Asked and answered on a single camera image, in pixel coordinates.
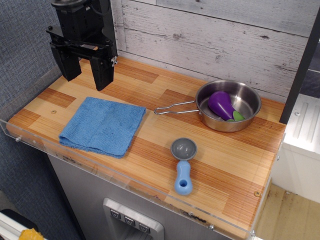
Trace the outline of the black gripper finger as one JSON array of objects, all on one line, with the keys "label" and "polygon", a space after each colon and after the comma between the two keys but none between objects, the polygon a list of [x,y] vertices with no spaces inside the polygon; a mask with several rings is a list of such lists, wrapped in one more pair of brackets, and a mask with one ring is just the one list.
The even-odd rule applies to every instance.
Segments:
[{"label": "black gripper finger", "polygon": [[82,73],[79,58],[66,46],[50,43],[53,57],[67,81],[71,81]]},{"label": "black gripper finger", "polygon": [[89,60],[95,87],[102,91],[114,80],[114,66],[109,59],[93,57]]}]

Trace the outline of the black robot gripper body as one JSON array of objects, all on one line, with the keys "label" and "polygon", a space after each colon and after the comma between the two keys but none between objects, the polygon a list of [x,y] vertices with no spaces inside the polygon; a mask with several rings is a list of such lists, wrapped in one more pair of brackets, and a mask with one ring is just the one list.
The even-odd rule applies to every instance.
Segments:
[{"label": "black robot gripper body", "polygon": [[49,26],[46,30],[58,46],[88,45],[108,50],[112,61],[112,41],[103,33],[104,21],[99,0],[52,0],[59,26]]}]

